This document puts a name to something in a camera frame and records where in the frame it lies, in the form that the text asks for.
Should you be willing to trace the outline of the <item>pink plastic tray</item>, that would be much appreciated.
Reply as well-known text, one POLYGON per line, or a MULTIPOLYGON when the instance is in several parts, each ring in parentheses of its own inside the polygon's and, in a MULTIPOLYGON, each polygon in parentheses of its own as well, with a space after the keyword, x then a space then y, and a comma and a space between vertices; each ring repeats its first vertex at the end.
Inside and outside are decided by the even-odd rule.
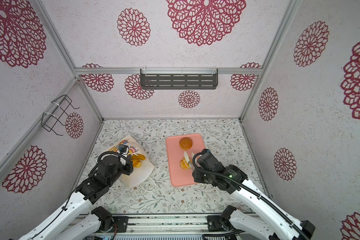
POLYGON ((180 161, 184 158, 184 152, 187 152, 190 156, 191 153, 199 153, 205 148, 203 138, 200 134, 190 134, 183 136, 168 137, 166 139, 168 164, 171 184, 174 187, 183 187, 194 185, 194 178, 192 176, 192 170, 183 170, 180 167, 180 161), (193 146, 189 150, 183 150, 179 146, 180 139, 189 137, 193 141, 193 146))

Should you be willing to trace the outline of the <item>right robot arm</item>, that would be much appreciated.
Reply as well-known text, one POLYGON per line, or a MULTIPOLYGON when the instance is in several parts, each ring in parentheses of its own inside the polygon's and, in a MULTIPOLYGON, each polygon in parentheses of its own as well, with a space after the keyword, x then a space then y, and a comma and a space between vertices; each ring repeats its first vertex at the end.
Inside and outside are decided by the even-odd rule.
POLYGON ((225 167, 208 149, 193 156, 196 183, 210 184, 244 202, 258 218, 247 216, 238 208, 227 206, 218 223, 229 235, 248 233, 260 240, 310 240, 316 227, 309 221, 291 216, 262 193, 238 167, 225 167))

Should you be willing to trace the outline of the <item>orange fake bread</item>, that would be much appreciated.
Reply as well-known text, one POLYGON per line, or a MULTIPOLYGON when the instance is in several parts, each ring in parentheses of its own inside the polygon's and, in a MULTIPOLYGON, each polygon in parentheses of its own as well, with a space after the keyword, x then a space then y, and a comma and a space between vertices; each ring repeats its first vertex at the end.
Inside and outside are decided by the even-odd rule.
POLYGON ((132 163, 133 163, 133 167, 134 168, 140 168, 142 166, 142 161, 138 160, 138 159, 131 159, 132 163))

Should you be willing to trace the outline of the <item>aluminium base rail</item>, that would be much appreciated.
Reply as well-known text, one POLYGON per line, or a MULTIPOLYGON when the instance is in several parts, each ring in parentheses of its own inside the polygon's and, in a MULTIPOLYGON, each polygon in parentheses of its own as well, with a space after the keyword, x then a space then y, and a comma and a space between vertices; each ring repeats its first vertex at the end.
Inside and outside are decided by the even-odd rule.
POLYGON ((90 236, 112 237, 148 235, 202 235, 228 232, 219 222, 219 213, 209 214, 115 214, 108 232, 97 231, 90 236))

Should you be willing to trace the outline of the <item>grey wall shelf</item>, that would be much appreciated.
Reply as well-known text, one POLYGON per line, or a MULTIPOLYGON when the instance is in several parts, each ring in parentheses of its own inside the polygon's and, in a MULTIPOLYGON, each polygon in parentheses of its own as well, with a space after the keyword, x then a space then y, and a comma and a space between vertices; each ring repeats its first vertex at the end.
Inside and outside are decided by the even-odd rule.
POLYGON ((206 72, 140 70, 140 85, 144 90, 215 90, 219 71, 206 72))

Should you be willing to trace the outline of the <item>yellow croissant bread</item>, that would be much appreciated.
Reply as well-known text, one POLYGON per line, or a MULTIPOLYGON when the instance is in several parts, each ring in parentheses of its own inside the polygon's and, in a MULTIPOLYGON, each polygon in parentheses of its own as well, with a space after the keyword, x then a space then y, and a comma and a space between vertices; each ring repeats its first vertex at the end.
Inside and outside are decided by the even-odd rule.
POLYGON ((144 161, 146 157, 142 154, 131 154, 131 159, 144 161))

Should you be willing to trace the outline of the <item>yellow fake bread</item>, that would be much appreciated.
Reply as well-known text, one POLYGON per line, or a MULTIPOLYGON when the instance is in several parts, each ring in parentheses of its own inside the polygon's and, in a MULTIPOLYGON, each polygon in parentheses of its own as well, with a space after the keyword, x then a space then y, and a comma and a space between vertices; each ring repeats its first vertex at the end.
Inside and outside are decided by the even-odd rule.
POLYGON ((189 170, 191 167, 189 165, 189 163, 186 161, 185 158, 183 158, 181 161, 180 161, 180 167, 183 169, 183 170, 189 170))

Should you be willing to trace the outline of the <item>round brown bun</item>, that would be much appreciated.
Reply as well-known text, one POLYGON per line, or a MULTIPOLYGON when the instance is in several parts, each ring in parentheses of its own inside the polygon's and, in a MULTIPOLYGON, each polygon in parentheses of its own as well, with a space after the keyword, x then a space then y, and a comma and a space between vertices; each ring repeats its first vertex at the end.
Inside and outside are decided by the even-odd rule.
POLYGON ((184 138, 180 139, 179 146, 180 146, 181 149, 183 149, 185 151, 189 150, 193 146, 193 141, 189 137, 184 137, 184 138))

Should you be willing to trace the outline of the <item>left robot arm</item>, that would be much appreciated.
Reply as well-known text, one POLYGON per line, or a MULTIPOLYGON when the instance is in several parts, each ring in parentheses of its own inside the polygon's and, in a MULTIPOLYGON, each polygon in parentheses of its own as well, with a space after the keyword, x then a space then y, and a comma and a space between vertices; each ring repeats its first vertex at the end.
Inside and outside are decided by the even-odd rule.
POLYGON ((112 214, 97 207, 83 220, 68 225, 104 196, 121 175, 129 176, 134 170, 128 151, 103 152, 88 178, 82 181, 68 199, 42 223, 21 237, 22 240, 82 240, 97 231, 110 232, 116 225, 112 214))

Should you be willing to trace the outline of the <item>white paper bag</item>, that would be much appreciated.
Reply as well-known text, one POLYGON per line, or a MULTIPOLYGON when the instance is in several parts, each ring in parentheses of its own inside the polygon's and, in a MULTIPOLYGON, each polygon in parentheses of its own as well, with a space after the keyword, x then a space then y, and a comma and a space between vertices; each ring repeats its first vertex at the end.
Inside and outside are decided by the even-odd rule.
POLYGON ((129 153, 128 156, 131 157, 131 154, 142 154, 146 157, 142 161, 142 166, 140 168, 134 168, 134 171, 129 176, 122 175, 121 180, 126 185, 128 189, 134 189, 137 187, 142 187, 146 192, 153 192, 157 188, 156 182, 151 178, 151 173, 154 170, 154 165, 151 163, 148 154, 145 152, 143 147, 131 136, 127 136, 120 140, 118 143, 112 145, 106 151, 118 152, 119 145, 128 145, 129 153))

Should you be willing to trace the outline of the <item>metal tongs white tips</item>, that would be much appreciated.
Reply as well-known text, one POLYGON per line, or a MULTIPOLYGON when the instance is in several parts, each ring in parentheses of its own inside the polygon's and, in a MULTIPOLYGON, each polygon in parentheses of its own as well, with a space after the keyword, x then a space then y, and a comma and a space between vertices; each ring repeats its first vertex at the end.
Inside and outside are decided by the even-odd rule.
POLYGON ((185 162, 187 163, 188 165, 188 169, 191 169, 192 171, 195 170, 195 167, 193 165, 193 157, 195 156, 194 153, 191 153, 191 155, 189 156, 187 152, 184 152, 184 159, 185 159, 185 162))

